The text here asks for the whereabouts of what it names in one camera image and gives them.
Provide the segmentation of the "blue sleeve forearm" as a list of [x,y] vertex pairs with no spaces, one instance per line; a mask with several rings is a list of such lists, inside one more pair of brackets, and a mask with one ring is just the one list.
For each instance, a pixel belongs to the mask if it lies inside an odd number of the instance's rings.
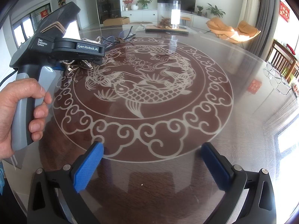
[[4,167],[3,163],[0,162],[0,194],[3,194],[3,189],[4,189],[5,181],[4,181]]

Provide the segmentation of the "person's left hand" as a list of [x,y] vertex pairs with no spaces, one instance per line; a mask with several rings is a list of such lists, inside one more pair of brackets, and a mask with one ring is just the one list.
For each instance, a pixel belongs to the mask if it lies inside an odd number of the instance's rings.
[[11,146],[11,127],[17,103],[21,99],[30,97],[44,99],[40,106],[35,107],[33,120],[28,125],[32,140],[39,141],[43,137],[46,117],[49,113],[48,105],[52,103],[51,94],[33,78],[8,83],[1,91],[1,159],[9,158],[14,154]]

